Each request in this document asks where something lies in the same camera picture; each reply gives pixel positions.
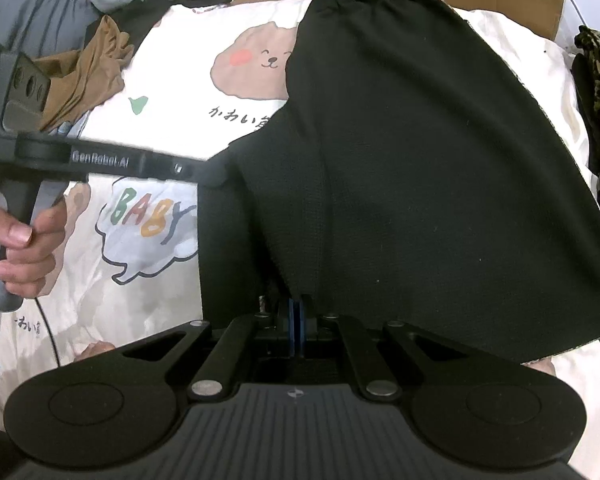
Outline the person's left hand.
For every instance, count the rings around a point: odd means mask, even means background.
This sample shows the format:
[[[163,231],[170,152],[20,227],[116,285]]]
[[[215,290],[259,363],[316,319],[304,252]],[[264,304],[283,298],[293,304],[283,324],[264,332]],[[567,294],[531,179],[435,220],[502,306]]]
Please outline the person's left hand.
[[[65,239],[67,206],[60,198],[41,211],[33,226],[12,218],[0,208],[0,246],[6,249],[0,260],[0,281],[11,294],[32,299],[41,292],[46,276],[54,270],[53,252]]]

